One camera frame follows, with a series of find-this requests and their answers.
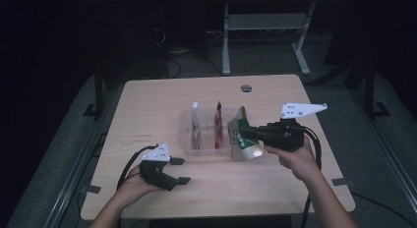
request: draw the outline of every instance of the gray carpet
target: gray carpet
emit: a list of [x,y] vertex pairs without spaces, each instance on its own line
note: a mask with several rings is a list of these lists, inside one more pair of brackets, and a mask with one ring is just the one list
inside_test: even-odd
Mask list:
[[[278,40],[260,42],[246,48],[231,48],[231,76],[296,74],[303,82],[312,81],[334,68],[323,65],[330,39],[329,34],[312,34],[307,37],[303,50],[312,71],[310,76],[303,76],[299,71],[290,47],[294,35],[283,35]],[[210,62],[190,54],[176,58],[175,61],[181,65],[178,78],[220,76],[216,69],[221,68],[220,48],[209,49],[208,59]],[[179,70],[174,63],[168,63],[168,69],[171,76]],[[372,127],[378,124],[405,170],[417,182],[417,175],[413,173],[417,168],[416,121],[398,101],[390,84],[377,77],[375,98],[386,105],[391,116],[371,122],[357,97],[362,95],[363,88],[346,89],[343,86],[346,75],[342,74],[321,86],[306,87],[312,102],[328,104],[328,110],[318,116],[340,169],[349,180],[352,192],[381,202],[417,224],[416,211],[398,183]],[[87,105],[93,103],[94,98],[93,78],[86,82],[39,165],[9,227],[43,227],[46,224],[62,187],[66,185],[65,179],[77,160],[80,148],[88,138],[93,138],[91,141],[97,143],[101,133],[108,131],[121,91],[122,87],[117,91],[105,92],[107,112],[103,118],[94,121],[93,117],[83,116]],[[96,132],[99,134],[91,136],[91,129],[98,125],[99,130]],[[97,156],[93,156],[77,189],[71,195],[71,202],[62,221],[56,222],[60,227],[89,225],[88,221],[80,219],[79,206],[84,202],[83,187],[89,183],[96,162]],[[361,227],[411,227],[398,215],[380,205],[359,197],[354,199],[356,209],[351,214]],[[301,215],[295,214],[292,218],[293,227],[298,227]],[[123,222],[123,227],[147,227],[149,223],[141,220]],[[319,227],[314,214],[309,218],[308,227]]]

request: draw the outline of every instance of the person's left hand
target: person's left hand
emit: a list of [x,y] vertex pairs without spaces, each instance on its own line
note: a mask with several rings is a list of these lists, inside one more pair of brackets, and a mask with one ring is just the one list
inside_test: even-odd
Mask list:
[[150,192],[162,190],[161,188],[153,186],[142,179],[139,166],[132,168],[126,178],[127,179],[114,195],[114,198],[123,207],[132,204]]

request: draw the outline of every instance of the green and silver packet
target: green and silver packet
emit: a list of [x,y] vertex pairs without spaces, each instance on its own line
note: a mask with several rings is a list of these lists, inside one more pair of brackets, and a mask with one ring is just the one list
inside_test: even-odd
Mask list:
[[231,157],[233,160],[242,161],[252,159],[263,154],[263,150],[256,138],[244,138],[239,133],[239,129],[249,128],[249,122],[246,118],[245,107],[240,107],[235,118],[228,124],[228,132],[231,145]]

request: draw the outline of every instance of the clear plastic container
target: clear plastic container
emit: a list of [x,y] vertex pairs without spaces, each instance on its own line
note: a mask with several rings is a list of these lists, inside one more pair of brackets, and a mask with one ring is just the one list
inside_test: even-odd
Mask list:
[[214,115],[215,108],[199,109],[199,118],[201,121],[200,132],[200,149],[192,149],[191,145],[191,118],[193,111],[185,110],[180,113],[180,124],[178,142],[185,150],[187,155],[204,156],[204,155],[231,155],[231,146],[227,123],[230,122],[238,112],[239,108],[221,108],[221,117],[223,120],[223,146],[215,148],[214,137]]

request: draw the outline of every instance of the background table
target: background table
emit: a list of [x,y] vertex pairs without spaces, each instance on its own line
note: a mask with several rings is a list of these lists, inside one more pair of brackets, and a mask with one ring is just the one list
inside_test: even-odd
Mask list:
[[[243,92],[242,85],[253,90]],[[218,101],[224,108],[245,106],[253,126],[279,121],[284,101],[310,102],[298,77],[292,75],[126,83],[91,181],[100,187],[100,192],[88,193],[83,219],[94,219],[115,193],[119,176],[134,152],[165,142],[172,156],[183,157],[186,162],[182,166],[167,165],[164,172],[192,180],[172,192],[146,195],[126,208],[123,217],[218,217],[303,211],[307,190],[290,170],[279,165],[275,155],[264,153],[244,162],[233,162],[221,155],[187,156],[178,141],[179,116],[191,109],[193,101],[200,102],[201,109],[212,108],[213,117]],[[319,136],[323,173],[344,207],[353,210],[355,204],[347,186],[335,187],[331,182],[343,176],[318,118],[312,115],[297,121]]]

